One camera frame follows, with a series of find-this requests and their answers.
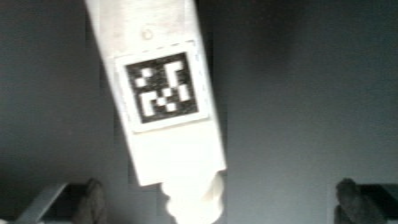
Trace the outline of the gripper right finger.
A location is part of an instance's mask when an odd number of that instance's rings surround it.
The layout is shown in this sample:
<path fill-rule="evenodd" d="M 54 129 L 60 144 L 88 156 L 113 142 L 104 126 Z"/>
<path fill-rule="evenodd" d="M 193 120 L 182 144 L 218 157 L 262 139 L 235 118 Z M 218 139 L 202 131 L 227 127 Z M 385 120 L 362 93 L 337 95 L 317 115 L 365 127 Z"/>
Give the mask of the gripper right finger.
<path fill-rule="evenodd" d="M 333 224 L 398 224 L 398 184 L 335 185 Z"/>

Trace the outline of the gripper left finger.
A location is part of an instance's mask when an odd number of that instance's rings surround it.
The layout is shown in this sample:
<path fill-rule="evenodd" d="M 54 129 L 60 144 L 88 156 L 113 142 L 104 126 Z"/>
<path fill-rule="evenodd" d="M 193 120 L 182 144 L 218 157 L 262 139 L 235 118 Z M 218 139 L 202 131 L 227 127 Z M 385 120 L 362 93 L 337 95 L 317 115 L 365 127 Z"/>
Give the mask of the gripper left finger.
<path fill-rule="evenodd" d="M 108 224 L 100 183 L 49 185 L 15 218 L 15 224 Z"/>

